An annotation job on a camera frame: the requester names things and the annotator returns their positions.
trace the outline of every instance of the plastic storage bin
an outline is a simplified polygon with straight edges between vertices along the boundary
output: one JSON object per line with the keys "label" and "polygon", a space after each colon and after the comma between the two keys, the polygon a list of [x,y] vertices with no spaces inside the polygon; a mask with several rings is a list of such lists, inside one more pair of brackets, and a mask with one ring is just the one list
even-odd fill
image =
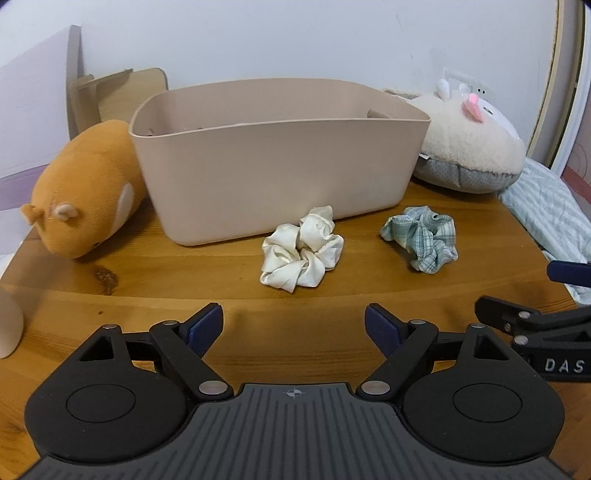
{"label": "plastic storage bin", "polygon": [[357,83],[259,79],[154,95],[129,132],[164,232],[198,245],[270,232],[317,206],[342,218],[396,205],[429,123]]}

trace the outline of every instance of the wood grain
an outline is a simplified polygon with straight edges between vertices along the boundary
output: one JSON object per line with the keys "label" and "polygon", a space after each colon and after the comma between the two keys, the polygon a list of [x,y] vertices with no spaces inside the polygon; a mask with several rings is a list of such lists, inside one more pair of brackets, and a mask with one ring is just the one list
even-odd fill
{"label": "wood grain", "polygon": [[[387,217],[429,205],[456,222],[459,260],[435,275],[415,272],[408,255],[378,235]],[[25,335],[0,361],[0,478],[23,472],[37,455],[23,408],[34,388],[95,329],[119,323],[146,330],[184,320],[210,301],[225,312],[207,362],[235,388],[242,382],[348,381],[356,386],[383,360],[363,329],[363,310],[379,302],[404,320],[424,318],[464,331],[483,295],[544,312],[574,307],[566,289],[547,280],[546,260],[493,195],[471,196],[411,183],[397,207],[338,220],[341,260],[314,289],[290,295],[262,286],[261,237],[203,247],[168,240],[149,203],[110,240],[82,259],[50,255],[32,232],[1,284],[25,312]],[[117,275],[113,295],[94,275]],[[566,422],[552,458],[582,480],[591,475],[591,388],[557,384]]]}

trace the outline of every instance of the white sheep plush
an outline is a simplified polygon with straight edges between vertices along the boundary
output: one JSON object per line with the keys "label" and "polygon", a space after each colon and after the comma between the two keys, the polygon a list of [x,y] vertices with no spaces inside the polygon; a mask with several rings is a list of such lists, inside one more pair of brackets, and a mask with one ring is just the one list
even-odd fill
{"label": "white sheep plush", "polygon": [[502,190],[519,178],[525,145],[500,111],[469,90],[441,79],[436,95],[407,100],[431,117],[414,175],[460,192]]}

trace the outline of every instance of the blue gripper pad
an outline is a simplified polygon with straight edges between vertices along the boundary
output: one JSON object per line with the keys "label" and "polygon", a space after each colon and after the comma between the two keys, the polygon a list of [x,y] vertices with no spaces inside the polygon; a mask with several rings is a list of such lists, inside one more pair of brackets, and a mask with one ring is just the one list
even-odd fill
{"label": "blue gripper pad", "polygon": [[370,303],[365,309],[365,331],[386,358],[408,337],[406,323],[377,303]]}
{"label": "blue gripper pad", "polygon": [[205,355],[223,330],[223,310],[219,303],[210,303],[183,322],[178,334],[199,357]]}

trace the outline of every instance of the white scrunchie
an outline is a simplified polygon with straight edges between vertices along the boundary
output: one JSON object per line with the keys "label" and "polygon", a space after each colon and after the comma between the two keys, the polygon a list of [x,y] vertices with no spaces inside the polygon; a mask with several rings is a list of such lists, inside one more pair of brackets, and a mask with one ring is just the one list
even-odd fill
{"label": "white scrunchie", "polygon": [[284,223],[265,238],[261,283],[289,293],[296,285],[317,287],[343,250],[343,237],[332,233],[332,216],[331,206],[312,208],[299,227]]}

